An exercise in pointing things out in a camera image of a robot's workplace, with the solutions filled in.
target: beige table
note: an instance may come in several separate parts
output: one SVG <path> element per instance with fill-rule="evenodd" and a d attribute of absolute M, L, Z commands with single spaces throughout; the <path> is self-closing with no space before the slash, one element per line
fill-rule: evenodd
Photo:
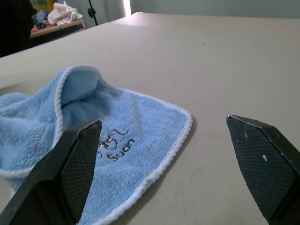
<path fill-rule="evenodd" d="M 0 94 L 32 94 L 88 63 L 113 85 L 180 105 L 194 117 L 190 136 L 115 224 L 266 225 L 225 119 L 275 125 L 300 149 L 299 40 L 300 20 L 136 14 L 0 59 Z"/>

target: dark object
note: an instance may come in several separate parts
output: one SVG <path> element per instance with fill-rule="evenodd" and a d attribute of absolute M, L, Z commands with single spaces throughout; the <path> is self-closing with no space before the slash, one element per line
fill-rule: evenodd
<path fill-rule="evenodd" d="M 93 179 L 100 131 L 100 120 L 65 131 L 8 203 L 0 224 L 76 224 Z"/>
<path fill-rule="evenodd" d="M 246 184 L 270 225 L 300 224 L 300 153 L 273 126 L 229 115 L 227 125 Z"/>
<path fill-rule="evenodd" d="M 31 16 L 36 12 L 30 0 L 0 0 L 0 57 L 28 48 L 34 25 Z"/>
<path fill-rule="evenodd" d="M 94 18 L 95 24 L 96 24 L 96 26 L 97 26 L 97 25 L 98 25 L 98 22 L 97 22 L 97 19 L 96 19 L 96 11 L 95 11 L 95 9 L 93 8 L 92 3 L 91 3 L 90 0 L 89 0 L 89 4 L 90 4 L 90 8 L 88 9 L 88 14 L 89 14 L 90 18 Z"/>

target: folded cloth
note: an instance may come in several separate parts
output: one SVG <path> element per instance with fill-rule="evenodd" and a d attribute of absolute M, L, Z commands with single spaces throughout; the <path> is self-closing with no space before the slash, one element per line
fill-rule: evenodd
<path fill-rule="evenodd" d="M 187 137 L 186 110 L 114 88 L 91 66 L 66 68 L 31 97 L 0 97 L 0 175 L 16 191 L 75 124 L 102 120 L 96 167 L 80 225 L 109 224 L 158 179 Z"/>
<path fill-rule="evenodd" d="M 83 15 L 78 13 L 77 9 L 68 6 L 65 1 L 64 4 L 55 2 L 53 10 L 48 15 L 48 21 L 50 24 L 61 26 L 79 20 L 82 17 Z"/>

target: white trim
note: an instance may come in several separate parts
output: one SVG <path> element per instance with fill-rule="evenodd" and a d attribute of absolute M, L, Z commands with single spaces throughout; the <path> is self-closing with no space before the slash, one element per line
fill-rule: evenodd
<path fill-rule="evenodd" d="M 61 105 L 60 105 L 60 97 L 61 97 L 61 91 L 63 88 L 63 85 L 65 83 L 66 78 L 69 76 L 71 72 L 74 70 L 79 70 L 79 69 L 84 69 L 88 71 L 93 71 L 99 74 L 100 81 L 106 85 L 109 86 L 106 82 L 101 77 L 101 74 L 99 70 L 95 67 L 88 66 L 88 65 L 78 65 L 78 66 L 73 66 L 70 67 L 60 78 L 56 92 L 55 92 L 55 97 L 54 97 L 54 111 L 55 115 L 57 118 L 56 122 L 56 131 L 55 131 L 55 136 L 54 136 L 54 141 L 52 147 L 55 146 L 56 142 L 59 140 L 59 138 L 62 135 L 62 126 L 63 126 L 63 115 L 62 115 L 62 110 L 61 110 Z M 167 152 L 166 156 L 164 159 L 160 162 L 159 166 L 155 168 L 152 173 L 150 173 L 148 176 L 144 178 L 144 180 L 140 183 L 140 185 L 134 190 L 133 194 L 121 205 L 119 205 L 117 208 L 115 208 L 109 215 L 107 215 L 105 218 L 97 221 L 93 225 L 107 225 L 116 220 L 119 216 L 121 216 L 126 210 L 128 210 L 133 204 L 136 203 L 136 201 L 142 196 L 142 194 L 150 187 L 151 184 L 153 184 L 165 171 L 167 166 L 171 163 L 173 158 L 175 157 L 176 153 L 178 152 L 179 148 L 182 146 L 183 142 L 185 141 L 188 133 L 191 130 L 192 123 L 193 123 L 193 118 L 191 114 L 185 110 L 180 108 L 179 106 L 173 105 L 171 103 L 165 102 L 163 100 L 157 99 L 152 96 L 148 96 L 145 94 L 141 94 L 132 90 L 127 90 L 127 89 L 120 89 L 126 92 L 130 92 L 135 95 L 143 96 L 146 98 L 150 98 L 152 100 L 158 101 L 159 103 L 163 104 L 164 106 L 177 110 L 178 112 L 182 113 L 183 115 L 186 116 L 187 120 L 184 124 L 184 127 L 181 131 L 181 133 L 177 136 L 175 142 Z M 0 171 L 0 176 L 4 178 L 16 178 L 16 174 L 18 175 L 18 178 L 24 178 L 26 177 L 29 172 L 31 171 L 31 168 L 27 168 L 22 171 L 5 171 L 7 173 L 6 176 L 3 176 L 3 171 Z"/>

